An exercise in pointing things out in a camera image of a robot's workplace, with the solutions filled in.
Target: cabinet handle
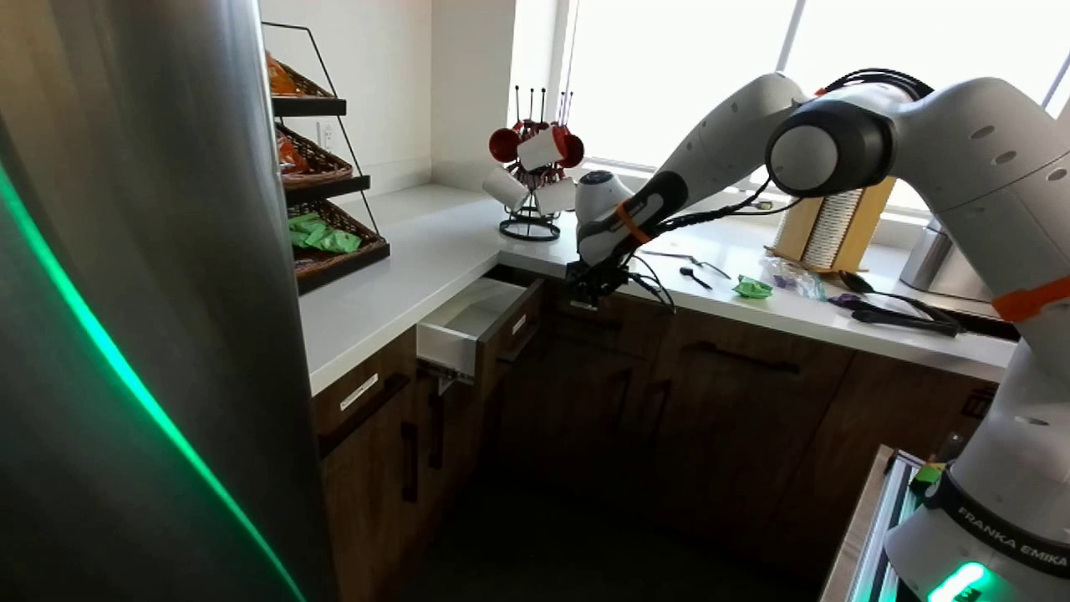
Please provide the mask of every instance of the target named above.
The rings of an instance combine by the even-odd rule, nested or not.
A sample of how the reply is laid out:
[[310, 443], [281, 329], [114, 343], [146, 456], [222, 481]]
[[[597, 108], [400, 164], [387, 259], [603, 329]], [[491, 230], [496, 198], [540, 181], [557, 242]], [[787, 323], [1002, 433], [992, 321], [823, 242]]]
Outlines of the cabinet handle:
[[662, 433], [670, 396], [674, 396], [674, 380], [660, 380], [655, 392], [651, 392], [655, 411], [651, 411], [651, 423], [650, 423], [650, 439], [660, 439], [660, 433]]
[[348, 408], [356, 408], [359, 398], [365, 398], [379, 380], [383, 380], [379, 371], [372, 371], [372, 377], [365, 377], [351, 396], [345, 396], [345, 398], [338, 401], [338, 416], [345, 416]]
[[690, 343], [690, 352], [717, 353], [717, 358], [728, 358], [728, 361], [742, 361], [742, 365], [754, 365], [754, 368], [762, 368], [762, 371], [787, 371], [787, 376], [800, 376], [800, 365], [794, 365], [794, 361], [754, 358], [754, 353], [742, 353], [742, 352], [733, 352], [733, 347], [713, 343], [713, 340], [696, 340], [696, 343]]
[[338, 423], [338, 427], [325, 433], [321, 443], [321, 456], [328, 457], [345, 439], [351, 439], [365, 423], [372, 423], [379, 416], [379, 408], [386, 408], [387, 401], [399, 398], [399, 392], [405, 392], [407, 377], [405, 376], [387, 376], [383, 380], [376, 380], [369, 388], [369, 398], [361, 398], [361, 405], [348, 405], [345, 419]]
[[400, 499], [419, 501], [419, 427], [413, 423], [400, 423]]
[[611, 380], [610, 380], [610, 386], [611, 386], [610, 392], [617, 396], [617, 411], [611, 411], [611, 423], [610, 423], [610, 433], [611, 433], [611, 436], [621, 436], [621, 433], [625, 433], [632, 376], [636, 376], [636, 371], [625, 368], [625, 371], [617, 371]]
[[621, 319], [610, 313], [606, 309], [586, 303], [586, 301], [577, 301], [577, 298], [558, 303], [558, 313], [586, 321], [586, 323], [597, 323], [597, 329], [606, 329], [606, 332], [617, 332], [617, 329], [625, 323]]
[[536, 329], [529, 329], [529, 323], [531, 323], [531, 313], [522, 313], [511, 321], [507, 337], [504, 337], [507, 352], [497, 353], [501, 365], [515, 365], [522, 358], [522, 352], [536, 337]]

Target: cabinet door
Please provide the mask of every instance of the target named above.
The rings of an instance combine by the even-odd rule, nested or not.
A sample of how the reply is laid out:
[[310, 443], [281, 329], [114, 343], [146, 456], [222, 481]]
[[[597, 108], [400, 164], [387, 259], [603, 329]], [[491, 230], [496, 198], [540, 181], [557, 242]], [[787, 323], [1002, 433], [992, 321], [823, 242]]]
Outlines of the cabinet door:
[[543, 329], [563, 340], [579, 340], [632, 358], [655, 358], [674, 321], [674, 310], [666, 303], [625, 293], [603, 298], [599, 303], [581, 303], [570, 293], [549, 292], [543, 313]]
[[768, 524], [782, 564], [821, 582], [834, 564], [875, 447], [890, 444], [927, 457], [949, 436], [970, 439], [990, 398], [992, 386], [973, 377], [853, 353], [850, 376]]
[[325, 457], [336, 572], [345, 602], [383, 599], [419, 531], [419, 423], [393, 396]]
[[434, 524], [480, 460], [482, 405], [474, 388], [434, 368], [423, 371], [415, 405], [423, 426], [423, 504]]
[[310, 426], [318, 433], [321, 456], [348, 439], [386, 398], [415, 380], [413, 335], [386, 343], [379, 353], [341, 376], [321, 396], [310, 398]]
[[610, 347], [536, 335], [496, 396], [490, 460], [606, 499], [620, 481], [621, 426], [647, 388], [647, 365]]
[[640, 501], [660, 523], [767, 556], [767, 523], [836, 396], [847, 352], [737, 321], [674, 323], [651, 377]]

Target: drawer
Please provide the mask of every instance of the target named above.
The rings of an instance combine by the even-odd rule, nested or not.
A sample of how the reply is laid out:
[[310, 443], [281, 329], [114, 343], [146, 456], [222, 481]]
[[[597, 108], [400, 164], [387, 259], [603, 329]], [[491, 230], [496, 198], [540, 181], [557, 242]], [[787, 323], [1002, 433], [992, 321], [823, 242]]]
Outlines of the drawer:
[[419, 361], [480, 380], [484, 365], [511, 361], [540, 321], [540, 281], [482, 277], [415, 329]]
[[321, 396], [310, 398], [310, 426], [318, 433], [321, 452], [328, 456], [348, 433], [369, 423], [386, 401], [393, 401], [405, 386], [415, 380], [415, 337], [400, 335]]
[[650, 347], [660, 347], [674, 321], [670, 309], [630, 293], [610, 293], [599, 303], [586, 303], [558, 292], [545, 310], [545, 329], [557, 337], [621, 353], [647, 353]]

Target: wooden cabinet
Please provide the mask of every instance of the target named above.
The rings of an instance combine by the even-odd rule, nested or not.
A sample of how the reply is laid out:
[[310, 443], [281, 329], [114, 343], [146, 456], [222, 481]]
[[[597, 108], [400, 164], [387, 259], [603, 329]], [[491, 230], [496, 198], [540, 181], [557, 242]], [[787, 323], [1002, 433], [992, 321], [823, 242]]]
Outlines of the wooden cabinet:
[[647, 419], [655, 340], [670, 313], [632, 298], [581, 309], [549, 292], [543, 332], [491, 398], [490, 460], [589, 499], [625, 484]]
[[949, 436], [967, 443], [990, 401], [992, 386], [986, 380], [853, 353], [840, 396], [768, 523], [775, 560], [821, 582], [828, 572], [875, 447], [937, 456]]
[[970, 439], [992, 386], [651, 301], [549, 303], [490, 423], [497, 471], [823, 582], [875, 444]]
[[694, 539], [768, 551], [767, 523], [847, 371], [847, 352], [737, 321], [674, 321], [640, 447], [642, 513]]
[[407, 388], [325, 457], [338, 594], [383, 599], [419, 535], [419, 426]]
[[536, 332], [522, 303], [480, 352], [474, 386], [419, 361], [400, 335], [310, 401], [345, 602], [387, 599], [474, 471], [490, 388]]
[[423, 531], [423, 426], [413, 337], [399, 337], [310, 401], [338, 594], [383, 599]]

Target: floor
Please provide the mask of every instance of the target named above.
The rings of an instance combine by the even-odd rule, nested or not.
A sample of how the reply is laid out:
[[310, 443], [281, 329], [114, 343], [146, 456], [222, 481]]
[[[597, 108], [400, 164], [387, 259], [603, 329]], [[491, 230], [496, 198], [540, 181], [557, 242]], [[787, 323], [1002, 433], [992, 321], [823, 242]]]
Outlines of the floor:
[[400, 602], [810, 602], [805, 584], [620, 516], [474, 477]]

